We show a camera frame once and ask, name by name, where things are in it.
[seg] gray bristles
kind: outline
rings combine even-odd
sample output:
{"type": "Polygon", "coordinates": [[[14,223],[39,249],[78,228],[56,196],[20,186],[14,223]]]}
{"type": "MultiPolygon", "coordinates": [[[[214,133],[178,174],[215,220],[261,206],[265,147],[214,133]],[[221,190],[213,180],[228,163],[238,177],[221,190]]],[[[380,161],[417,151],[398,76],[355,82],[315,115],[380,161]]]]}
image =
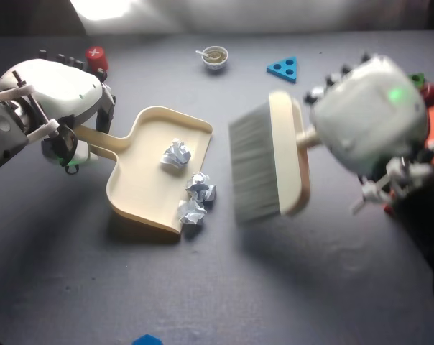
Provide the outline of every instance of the gray bristles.
{"type": "Polygon", "coordinates": [[[269,103],[231,124],[229,130],[236,220],[279,214],[269,103]]]}

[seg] white spoon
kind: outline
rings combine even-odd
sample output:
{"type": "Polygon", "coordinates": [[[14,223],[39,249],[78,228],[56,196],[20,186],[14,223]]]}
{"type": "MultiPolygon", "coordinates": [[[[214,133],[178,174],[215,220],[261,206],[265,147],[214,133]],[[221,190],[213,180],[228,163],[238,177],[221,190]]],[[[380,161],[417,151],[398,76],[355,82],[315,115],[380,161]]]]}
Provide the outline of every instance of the white spoon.
{"type": "Polygon", "coordinates": [[[218,57],[211,57],[209,54],[205,52],[201,52],[200,50],[196,50],[196,54],[202,55],[203,57],[208,58],[209,60],[218,60],[221,56],[219,55],[218,57]]]}

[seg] small bowl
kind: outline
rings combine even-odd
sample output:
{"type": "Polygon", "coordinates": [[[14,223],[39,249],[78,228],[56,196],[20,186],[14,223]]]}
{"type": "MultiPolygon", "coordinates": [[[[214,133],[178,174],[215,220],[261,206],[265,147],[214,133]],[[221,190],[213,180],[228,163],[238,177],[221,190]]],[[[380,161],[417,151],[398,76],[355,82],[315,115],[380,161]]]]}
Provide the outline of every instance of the small bowl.
{"type": "Polygon", "coordinates": [[[209,68],[210,70],[220,70],[222,68],[225,67],[226,62],[228,61],[228,50],[225,49],[224,47],[219,47],[218,45],[213,45],[212,47],[207,47],[206,49],[203,50],[203,52],[205,53],[210,53],[210,52],[221,52],[222,54],[225,55],[225,58],[223,59],[223,61],[220,61],[218,63],[212,63],[210,60],[206,60],[206,58],[204,56],[201,56],[201,59],[204,62],[204,65],[206,65],[207,68],[209,68]]]}

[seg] table surface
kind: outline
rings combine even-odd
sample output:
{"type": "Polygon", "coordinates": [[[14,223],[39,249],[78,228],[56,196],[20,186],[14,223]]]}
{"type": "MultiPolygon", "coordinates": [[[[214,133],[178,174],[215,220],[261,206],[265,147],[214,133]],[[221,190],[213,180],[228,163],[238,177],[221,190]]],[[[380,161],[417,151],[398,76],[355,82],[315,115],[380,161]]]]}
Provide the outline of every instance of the table surface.
{"type": "Polygon", "coordinates": [[[113,135],[126,135],[154,105],[212,124],[203,172],[218,198],[203,229],[177,241],[111,210],[105,188],[113,162],[68,176],[43,159],[40,144],[27,147],[0,169],[4,344],[130,344],[149,333],[167,345],[434,345],[430,269],[380,207],[350,214],[357,178],[325,148],[312,149],[308,207],[239,229],[227,132],[270,91],[301,99],[363,51],[434,82],[434,32],[1,38],[0,76],[39,49],[84,58],[91,45],[104,47],[110,64],[113,135]],[[209,45],[228,49],[225,73],[203,69],[194,51],[209,45]],[[293,55],[295,85],[265,72],[293,55]]]}

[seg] white crumpled paper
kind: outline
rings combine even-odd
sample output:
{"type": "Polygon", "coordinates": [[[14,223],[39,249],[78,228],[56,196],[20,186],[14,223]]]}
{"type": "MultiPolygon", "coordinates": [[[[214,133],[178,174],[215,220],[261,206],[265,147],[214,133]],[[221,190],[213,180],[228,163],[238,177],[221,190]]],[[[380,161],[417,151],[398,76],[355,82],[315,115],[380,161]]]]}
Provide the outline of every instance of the white crumpled paper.
{"type": "Polygon", "coordinates": [[[206,213],[207,212],[204,209],[203,204],[197,202],[196,200],[181,200],[179,202],[177,215],[179,216],[180,222],[182,222],[182,224],[203,225],[203,219],[206,213]]]}
{"type": "Polygon", "coordinates": [[[197,172],[187,181],[185,190],[190,200],[180,201],[177,215],[183,224],[202,225],[206,210],[203,203],[214,201],[216,187],[209,184],[209,176],[197,172]]]}
{"type": "Polygon", "coordinates": [[[172,145],[166,149],[160,162],[174,165],[177,169],[180,169],[188,163],[190,158],[190,150],[185,146],[184,142],[176,138],[172,141],[172,145]]]}

